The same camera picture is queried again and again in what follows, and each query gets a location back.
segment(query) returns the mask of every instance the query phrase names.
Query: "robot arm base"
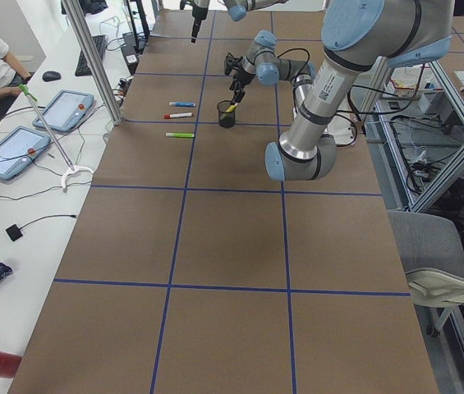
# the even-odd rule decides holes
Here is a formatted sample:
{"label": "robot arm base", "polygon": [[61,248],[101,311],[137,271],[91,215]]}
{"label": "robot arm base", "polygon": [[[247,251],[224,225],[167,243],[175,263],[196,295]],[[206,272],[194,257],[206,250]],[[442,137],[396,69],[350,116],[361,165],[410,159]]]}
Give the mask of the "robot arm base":
{"label": "robot arm base", "polygon": [[326,176],[336,162],[336,142],[331,135],[323,134],[317,144],[318,154],[310,161],[292,160],[284,155],[275,142],[267,145],[264,164],[270,178],[275,181],[313,181]]}

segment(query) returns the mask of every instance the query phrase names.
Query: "black plug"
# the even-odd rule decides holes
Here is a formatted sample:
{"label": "black plug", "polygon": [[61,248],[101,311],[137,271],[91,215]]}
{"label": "black plug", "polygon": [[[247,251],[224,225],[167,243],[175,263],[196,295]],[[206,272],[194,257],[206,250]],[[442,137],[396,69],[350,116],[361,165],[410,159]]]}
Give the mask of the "black plug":
{"label": "black plug", "polygon": [[11,238],[11,241],[13,242],[16,241],[18,238],[24,236],[21,233],[20,228],[16,224],[13,224],[12,226],[6,228],[5,232],[9,235],[9,238]]}

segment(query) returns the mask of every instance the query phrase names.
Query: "black keyboard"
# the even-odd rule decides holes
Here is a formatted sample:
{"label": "black keyboard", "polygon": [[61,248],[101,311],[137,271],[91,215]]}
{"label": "black keyboard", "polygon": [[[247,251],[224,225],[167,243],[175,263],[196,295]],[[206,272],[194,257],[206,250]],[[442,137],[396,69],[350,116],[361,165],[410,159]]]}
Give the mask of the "black keyboard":
{"label": "black keyboard", "polygon": [[[108,47],[108,36],[103,35],[94,35],[92,37],[94,46],[97,47],[99,51],[100,59],[103,60],[103,55],[106,53],[106,48]],[[84,53],[80,51],[80,56],[78,57],[78,64],[76,65],[75,76],[90,76],[91,70],[87,65],[87,60],[85,60]]]}

